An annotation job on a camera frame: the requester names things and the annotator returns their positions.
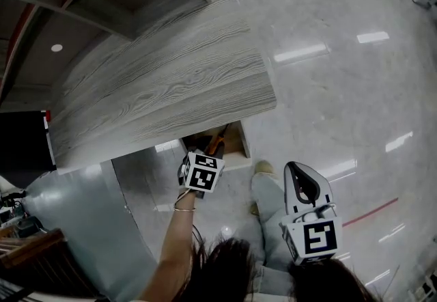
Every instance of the red line on floor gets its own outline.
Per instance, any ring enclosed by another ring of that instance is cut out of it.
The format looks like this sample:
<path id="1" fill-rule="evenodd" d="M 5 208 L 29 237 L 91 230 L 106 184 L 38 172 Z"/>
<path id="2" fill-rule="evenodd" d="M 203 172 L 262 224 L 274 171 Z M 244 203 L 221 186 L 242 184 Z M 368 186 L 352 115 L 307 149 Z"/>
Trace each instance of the red line on floor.
<path id="1" fill-rule="evenodd" d="M 355 222 L 358 222 L 358 221 L 360 221 L 361 219 L 364 219 L 364 218 L 366 218 L 366 217 L 368 217 L 368 216 L 371 216 L 371 215 L 374 214 L 374 213 L 377 213 L 378 211 L 381 211 L 382 209 L 386 208 L 387 206 L 390 206 L 391 204 L 395 203 L 398 199 L 399 199 L 399 198 L 396 197 L 395 199 L 393 199 L 393 200 L 387 202 L 386 204 L 384 204 L 384 205 L 382 205 L 382 206 L 380 206 L 380 207 L 378 207 L 378 208 L 375 208 L 374 210 L 372 210 L 372 211 L 366 213 L 365 215 L 360 216 L 360 217 L 357 217 L 356 219 L 353 219 L 353 220 L 351 220 L 351 221 L 348 221 L 348 222 L 344 223 L 344 224 L 343 224 L 343 227 L 346 227 L 347 225 L 350 225 L 350 224 L 353 224 L 353 223 L 355 223 Z"/>

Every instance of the wooden tabletop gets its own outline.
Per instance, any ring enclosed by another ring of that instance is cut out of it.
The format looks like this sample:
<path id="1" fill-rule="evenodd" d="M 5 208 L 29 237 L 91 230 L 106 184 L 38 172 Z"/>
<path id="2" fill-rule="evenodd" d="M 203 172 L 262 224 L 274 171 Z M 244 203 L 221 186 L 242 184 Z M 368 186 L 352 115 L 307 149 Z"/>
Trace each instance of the wooden tabletop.
<path id="1" fill-rule="evenodd" d="M 103 40 L 57 88 L 60 173 L 275 107 L 236 0 L 155 0 L 142 12 L 135 41 Z"/>

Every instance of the long hair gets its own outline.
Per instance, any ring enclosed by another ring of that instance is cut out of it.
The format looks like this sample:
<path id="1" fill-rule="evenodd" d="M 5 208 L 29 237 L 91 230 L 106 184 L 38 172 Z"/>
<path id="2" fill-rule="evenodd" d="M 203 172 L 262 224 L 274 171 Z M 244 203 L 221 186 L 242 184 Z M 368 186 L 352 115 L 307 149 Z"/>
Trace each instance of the long hair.
<path id="1" fill-rule="evenodd" d="M 338 260 L 289 267 L 294 281 L 291 297 L 296 302 L 353 301 L 377 299 Z M 243 302 L 253 291 L 255 263 L 247 241 L 228 239 L 209 251 L 199 241 L 193 247 L 191 273 L 173 301 Z"/>
<path id="2" fill-rule="evenodd" d="M 291 264 L 288 271 L 294 280 L 292 296 L 297 302 L 377 301 L 363 283 L 338 260 L 324 260 L 307 266 Z"/>
<path id="3" fill-rule="evenodd" d="M 191 260 L 191 273 L 174 301 L 241 302 L 252 292 L 255 263 L 247 241 L 222 240 L 209 252 L 200 241 Z"/>

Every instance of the jeans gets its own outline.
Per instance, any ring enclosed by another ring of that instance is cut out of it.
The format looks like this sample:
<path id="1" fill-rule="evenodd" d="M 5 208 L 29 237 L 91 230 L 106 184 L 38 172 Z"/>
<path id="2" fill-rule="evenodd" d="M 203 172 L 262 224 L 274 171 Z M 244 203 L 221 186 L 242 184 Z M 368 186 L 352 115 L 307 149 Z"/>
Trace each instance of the jeans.
<path id="1" fill-rule="evenodd" d="M 287 267 L 292 255 L 279 227 L 285 216 L 284 192 L 271 174 L 258 173 L 252 178 L 252 194 L 259 218 L 252 216 L 236 237 L 251 244 L 256 267 L 253 292 L 290 296 L 294 285 Z"/>

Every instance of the shoe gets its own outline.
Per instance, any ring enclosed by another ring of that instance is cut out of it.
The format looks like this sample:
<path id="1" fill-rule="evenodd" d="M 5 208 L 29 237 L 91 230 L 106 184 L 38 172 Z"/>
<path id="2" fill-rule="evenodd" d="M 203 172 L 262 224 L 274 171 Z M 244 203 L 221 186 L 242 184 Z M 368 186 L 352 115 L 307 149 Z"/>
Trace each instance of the shoe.
<path id="1" fill-rule="evenodd" d="M 258 205 L 256 202 L 251 204 L 249 211 L 252 215 L 259 217 L 259 210 L 258 210 Z"/>
<path id="2" fill-rule="evenodd" d="M 271 174 L 274 175 L 275 178 L 278 178 L 274 172 L 273 166 L 265 160 L 258 161 L 255 165 L 255 174 Z"/>

